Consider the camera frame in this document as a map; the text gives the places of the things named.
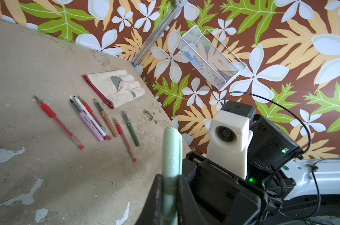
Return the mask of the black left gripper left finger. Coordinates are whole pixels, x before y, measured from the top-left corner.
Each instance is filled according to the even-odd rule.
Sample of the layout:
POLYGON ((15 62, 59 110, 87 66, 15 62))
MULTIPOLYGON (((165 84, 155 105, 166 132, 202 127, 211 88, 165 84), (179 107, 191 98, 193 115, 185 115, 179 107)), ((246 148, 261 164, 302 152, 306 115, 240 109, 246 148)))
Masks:
POLYGON ((136 225, 160 225, 162 206, 162 183, 161 174, 157 174, 153 180, 148 197, 136 225))

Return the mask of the light green pen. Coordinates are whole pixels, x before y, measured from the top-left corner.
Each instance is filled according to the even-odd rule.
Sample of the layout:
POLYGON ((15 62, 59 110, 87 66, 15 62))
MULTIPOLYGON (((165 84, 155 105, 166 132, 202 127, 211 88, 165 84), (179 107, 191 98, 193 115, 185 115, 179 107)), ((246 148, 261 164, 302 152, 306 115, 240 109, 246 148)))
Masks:
POLYGON ((177 224, 178 177, 182 174, 183 138, 177 129, 163 133, 161 224, 177 224))

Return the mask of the dark green pen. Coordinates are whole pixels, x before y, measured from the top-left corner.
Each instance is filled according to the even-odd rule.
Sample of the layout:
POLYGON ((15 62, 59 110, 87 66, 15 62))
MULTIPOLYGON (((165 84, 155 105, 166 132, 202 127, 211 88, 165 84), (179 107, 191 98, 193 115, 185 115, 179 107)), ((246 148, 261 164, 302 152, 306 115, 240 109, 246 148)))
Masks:
POLYGON ((122 115, 124 117, 124 120, 125 120, 126 125, 127 125, 128 129, 129 129, 129 132, 130 132, 130 134, 132 136, 132 139, 134 141, 135 146, 139 147, 140 146, 139 139, 138 139, 138 137, 137 137, 137 135, 136 135, 136 133, 135 133, 135 131, 133 129, 133 126, 132 126, 132 124, 131 124, 131 122, 130 122, 130 120, 128 118, 127 113, 125 111, 123 111, 123 110, 121 111, 121 113, 122 113, 122 115))

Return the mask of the red brown pen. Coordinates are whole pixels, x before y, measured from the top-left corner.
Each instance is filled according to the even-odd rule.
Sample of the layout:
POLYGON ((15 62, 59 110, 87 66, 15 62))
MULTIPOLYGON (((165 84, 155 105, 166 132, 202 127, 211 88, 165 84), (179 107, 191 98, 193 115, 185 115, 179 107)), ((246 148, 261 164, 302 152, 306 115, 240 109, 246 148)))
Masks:
POLYGON ((124 135, 124 131, 122 130, 120 124, 118 123, 118 121, 116 120, 115 117, 113 117, 113 121, 114 121, 114 123, 115 123, 115 126, 116 126, 117 131, 119 132, 119 134, 120 134, 120 136, 121 136, 121 138, 122 138, 122 140, 123 140, 123 142, 124 142, 124 144, 125 144, 125 146, 126 146, 126 149, 127 149, 128 153, 129 153, 129 155, 130 155, 132 161, 133 161, 133 162, 136 162, 136 161, 137 161, 137 158, 135 157, 134 152, 133 152, 133 150, 132 150, 132 148, 131 148, 129 142, 128 142, 128 140, 126 139, 126 137, 125 137, 125 135, 124 135))

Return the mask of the brown white marker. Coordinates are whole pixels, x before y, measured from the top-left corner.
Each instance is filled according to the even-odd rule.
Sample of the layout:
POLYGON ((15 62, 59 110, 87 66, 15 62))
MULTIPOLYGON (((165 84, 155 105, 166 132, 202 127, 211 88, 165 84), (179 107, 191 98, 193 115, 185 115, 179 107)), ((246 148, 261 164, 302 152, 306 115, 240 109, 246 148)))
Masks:
POLYGON ((98 125, 98 123, 95 121, 95 119, 93 118, 93 116, 89 113, 89 111, 86 109, 86 107, 84 106, 84 104, 76 97, 73 96, 73 99, 75 100, 75 102, 77 103, 77 105, 82 109, 82 111, 86 114, 86 116, 88 117, 88 119, 91 121, 92 125, 97 129, 97 132, 102 136, 102 139, 107 140, 108 136, 106 135, 106 133, 103 131, 103 129, 98 125))

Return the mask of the red gel pen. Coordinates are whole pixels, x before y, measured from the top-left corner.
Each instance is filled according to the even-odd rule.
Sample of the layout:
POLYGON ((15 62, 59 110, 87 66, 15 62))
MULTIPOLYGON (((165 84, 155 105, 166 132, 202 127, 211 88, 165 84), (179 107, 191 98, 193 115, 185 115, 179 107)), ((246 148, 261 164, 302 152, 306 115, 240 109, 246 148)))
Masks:
POLYGON ((65 124, 58 118, 56 113, 45 104, 40 98, 34 95, 36 102, 40 105, 42 110, 59 126, 59 128, 67 135, 67 137, 77 146, 78 149, 84 149, 84 145, 80 140, 65 126, 65 124))

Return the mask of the tan brown pen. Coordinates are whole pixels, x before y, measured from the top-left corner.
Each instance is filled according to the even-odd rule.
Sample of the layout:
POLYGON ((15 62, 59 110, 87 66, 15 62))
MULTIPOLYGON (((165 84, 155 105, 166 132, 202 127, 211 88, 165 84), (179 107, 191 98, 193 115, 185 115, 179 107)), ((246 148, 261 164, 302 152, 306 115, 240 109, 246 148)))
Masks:
POLYGON ((94 102, 95 102, 95 105, 99 111, 99 113, 101 114, 102 118, 104 119, 105 123, 107 124, 109 130, 111 131, 112 135, 114 137, 118 137, 118 133, 114 127, 114 125, 112 124, 111 120, 109 119, 107 113, 105 112, 105 110, 103 109, 103 107, 101 106, 100 102, 97 101, 95 98, 94 98, 94 102))

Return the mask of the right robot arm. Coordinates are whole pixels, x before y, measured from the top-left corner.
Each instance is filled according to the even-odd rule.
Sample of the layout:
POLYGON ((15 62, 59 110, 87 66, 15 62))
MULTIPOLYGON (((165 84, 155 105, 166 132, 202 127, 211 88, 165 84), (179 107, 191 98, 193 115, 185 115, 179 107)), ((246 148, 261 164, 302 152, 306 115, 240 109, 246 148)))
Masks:
POLYGON ((183 160, 188 211, 181 224, 322 224, 340 217, 340 157, 303 159, 304 150, 270 120, 220 110, 209 127, 207 156, 183 160))

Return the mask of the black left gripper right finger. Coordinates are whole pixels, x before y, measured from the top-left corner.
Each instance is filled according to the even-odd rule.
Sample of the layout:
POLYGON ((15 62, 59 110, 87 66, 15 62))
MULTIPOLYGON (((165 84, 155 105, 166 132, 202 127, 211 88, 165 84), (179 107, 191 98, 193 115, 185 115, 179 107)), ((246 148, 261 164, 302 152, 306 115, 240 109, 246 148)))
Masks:
POLYGON ((177 222, 179 225, 207 225, 184 175, 177 177, 177 222))

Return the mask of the pink marker pen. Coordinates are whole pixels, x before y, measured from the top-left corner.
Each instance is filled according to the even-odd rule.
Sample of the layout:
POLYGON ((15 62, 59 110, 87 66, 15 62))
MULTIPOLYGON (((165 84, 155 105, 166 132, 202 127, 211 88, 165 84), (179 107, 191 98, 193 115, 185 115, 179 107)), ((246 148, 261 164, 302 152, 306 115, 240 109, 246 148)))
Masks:
POLYGON ((96 127, 94 126, 94 124, 89 120, 89 118, 87 117, 87 115, 85 114, 85 112, 77 105, 77 103, 75 103, 74 100, 70 99, 70 103, 72 105, 72 107, 74 108, 74 110, 77 112, 77 114, 79 115, 79 117, 81 118, 81 120, 84 122, 84 124, 87 126, 87 128, 92 132, 92 134, 96 137, 96 139, 100 142, 102 142, 104 140, 104 138, 102 137, 102 135, 99 133, 99 131, 96 129, 96 127))

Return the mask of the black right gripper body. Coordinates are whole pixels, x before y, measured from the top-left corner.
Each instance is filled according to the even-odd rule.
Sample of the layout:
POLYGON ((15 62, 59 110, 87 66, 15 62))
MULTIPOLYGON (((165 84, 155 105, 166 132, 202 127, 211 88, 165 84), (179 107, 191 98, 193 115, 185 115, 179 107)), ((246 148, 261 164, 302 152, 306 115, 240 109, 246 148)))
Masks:
POLYGON ((268 196, 218 164, 189 152, 183 160, 185 176, 208 225, 259 225, 268 196))

